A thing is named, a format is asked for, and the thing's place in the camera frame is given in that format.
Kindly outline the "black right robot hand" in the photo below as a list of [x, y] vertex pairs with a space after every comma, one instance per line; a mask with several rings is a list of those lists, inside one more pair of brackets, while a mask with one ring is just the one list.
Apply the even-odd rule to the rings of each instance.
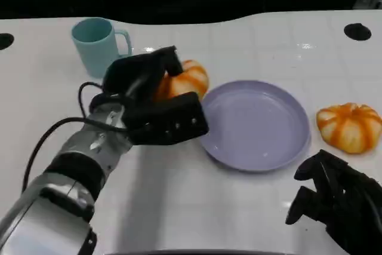
[[381, 185], [348, 162], [321, 149], [298, 167], [301, 186], [285, 223], [302, 216], [323, 223], [327, 234], [348, 254], [381, 254]]

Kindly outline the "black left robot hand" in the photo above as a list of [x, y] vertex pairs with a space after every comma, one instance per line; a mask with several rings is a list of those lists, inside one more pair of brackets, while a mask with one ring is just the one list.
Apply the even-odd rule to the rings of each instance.
[[108, 95], [148, 102], [155, 97], [165, 74], [174, 76], [182, 71], [176, 47], [164, 47], [115, 60], [107, 69], [102, 89]]

